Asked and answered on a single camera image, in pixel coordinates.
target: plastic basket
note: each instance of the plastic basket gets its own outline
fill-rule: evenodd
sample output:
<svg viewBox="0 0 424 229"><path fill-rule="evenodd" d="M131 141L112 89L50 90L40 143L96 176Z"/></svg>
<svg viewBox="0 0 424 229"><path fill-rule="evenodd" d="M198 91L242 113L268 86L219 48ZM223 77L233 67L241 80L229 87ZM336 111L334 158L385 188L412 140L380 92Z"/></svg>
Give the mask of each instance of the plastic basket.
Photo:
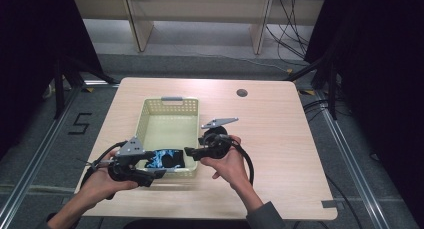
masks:
<svg viewBox="0 0 424 229"><path fill-rule="evenodd" d="M166 168L166 177L192 177L197 162L188 157L184 147L198 147L199 101L196 98L162 97L146 99L137 125L136 136L146 151L160 149L183 150L184 168ZM137 164L146 171L146 161Z"/></svg>

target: person's right hand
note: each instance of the person's right hand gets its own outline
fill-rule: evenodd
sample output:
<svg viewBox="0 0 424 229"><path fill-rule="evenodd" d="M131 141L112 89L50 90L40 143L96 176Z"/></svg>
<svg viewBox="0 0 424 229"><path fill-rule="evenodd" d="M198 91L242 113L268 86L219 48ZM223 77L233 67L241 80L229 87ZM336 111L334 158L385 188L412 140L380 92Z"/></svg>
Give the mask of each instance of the person's right hand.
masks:
<svg viewBox="0 0 424 229"><path fill-rule="evenodd" d="M237 136L230 136L238 144L241 143L241 139ZM249 183L249 179L246 174L244 167L243 156L234 148L231 147L227 155L221 159L213 159L210 157L203 157L200 162L205 166L213 167L216 172L212 176L213 179L218 177L224 178L230 183L231 188L238 190L241 186Z"/></svg>

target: floor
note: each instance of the floor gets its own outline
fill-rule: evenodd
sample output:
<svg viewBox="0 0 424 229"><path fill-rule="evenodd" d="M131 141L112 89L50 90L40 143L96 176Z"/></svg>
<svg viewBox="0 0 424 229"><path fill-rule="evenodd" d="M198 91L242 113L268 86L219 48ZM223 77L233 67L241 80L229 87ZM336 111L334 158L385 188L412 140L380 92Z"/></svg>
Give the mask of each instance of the floor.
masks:
<svg viewBox="0 0 424 229"><path fill-rule="evenodd" d="M248 33L249 25L228 24L228 23L185 23L185 22L155 22L155 27L150 36L148 46L144 52L137 52L134 40L126 21L101 21L85 20L87 30L93 41L93 45L100 55L106 56L194 56L207 58L225 58L226 60L247 61L257 63L257 59L282 59L289 63L302 64L301 58L287 49L281 48L275 42L270 33L266 33L262 52L260 55L253 54L251 40ZM270 25L270 31L280 38L282 30L277 25ZM308 40L313 27L297 27L297 32L304 39ZM296 34L290 30L290 35L295 38ZM284 42L292 48L303 54L299 42L284 37ZM291 69L292 64L285 63L285 67L278 66L285 73ZM264 67L277 67L276 65L258 65ZM307 105L320 97L325 96L320 93L310 95L307 92L307 86L303 86L300 95L303 105ZM78 111L91 110L99 111L98 114L104 116L107 107L93 108L90 103L110 104L113 99L115 89L99 89L98 98L90 98L89 94L80 93L75 103L81 106ZM46 99L44 109L40 109L38 116L34 119L37 128L29 127L27 130L28 140L24 140L20 148L31 148L32 153L27 150L13 150L7 157L10 160L2 161L0 168L16 168L14 175L5 174L0 170L0 199L1 201L10 200L14 185L21 183L20 175L35 173L37 174L34 183L27 191L25 200L20 201L21 206L18 211L14 211L15 218L9 222L10 228L26 228L22 225L28 225L31 218L45 213L39 208L48 208L46 210L58 210L66 200L69 199L75 187L75 181L81 175L80 166L65 167L57 160L46 160L39 171L31 171L22 165L22 162L31 163L33 156L44 145L43 135L50 132L51 114L54 113L54 101ZM329 180L330 188L334 198L338 203L339 218L327 225L319 222L289 222L292 228L418 228L411 217L408 209L399 197L396 189L391 184L390 179L384 171L384 168L369 157L372 149L367 144L366 139L360 134L360 129L356 125L354 118L349 114L349 109L343 103L337 104L338 120L331 120L328 112L324 110L325 105L311 108L307 111L312 134L317 145L320 158L322 160L324 171L329 178L337 181L333 184ZM77 113L71 108L70 113ZM102 117L96 119L95 128L100 128ZM72 126L73 121L65 120L67 126ZM67 132L61 130L52 143L58 144L62 151L52 150L47 153L47 158L67 158L75 157L75 153L81 152L81 158L84 153L76 148L81 142L73 145L72 142L67 145L60 143L60 138L67 136ZM84 139L87 145L94 142L96 133L89 134ZM69 176L69 180L51 182L51 178L58 176ZM48 195L45 200L39 200L38 196ZM78 228L118 228L128 222L128 219L122 218L112 220L110 218L84 218Z"/></svg>

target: small round object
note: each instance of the small round object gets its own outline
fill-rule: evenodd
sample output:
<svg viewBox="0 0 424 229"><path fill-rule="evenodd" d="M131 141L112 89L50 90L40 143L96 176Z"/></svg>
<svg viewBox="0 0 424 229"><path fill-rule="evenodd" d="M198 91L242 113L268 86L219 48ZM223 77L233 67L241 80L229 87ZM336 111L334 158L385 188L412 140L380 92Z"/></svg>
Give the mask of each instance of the small round object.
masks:
<svg viewBox="0 0 424 229"><path fill-rule="evenodd" d="M237 95L239 96L239 97L245 97L245 96L247 96L247 91L245 90L245 89L238 89L237 90Z"/></svg>

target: wooden table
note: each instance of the wooden table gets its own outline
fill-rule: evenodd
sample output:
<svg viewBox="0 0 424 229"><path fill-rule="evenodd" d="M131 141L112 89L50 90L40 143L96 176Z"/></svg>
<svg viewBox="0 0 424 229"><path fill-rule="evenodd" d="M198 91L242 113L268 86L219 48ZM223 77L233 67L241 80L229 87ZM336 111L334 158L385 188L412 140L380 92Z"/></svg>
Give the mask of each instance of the wooden table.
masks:
<svg viewBox="0 0 424 229"><path fill-rule="evenodd" d="M237 95L245 89L246 97ZM254 169L254 188L272 201L284 219L332 220L336 208L296 88L291 82L207 79L125 78L100 130L89 161L111 145L130 139L147 97L199 99L200 124L213 118L238 117L225 125L242 139ZM243 219L246 209L214 170L199 163L195 178L163 178L150 188L118 192L86 216Z"/></svg>

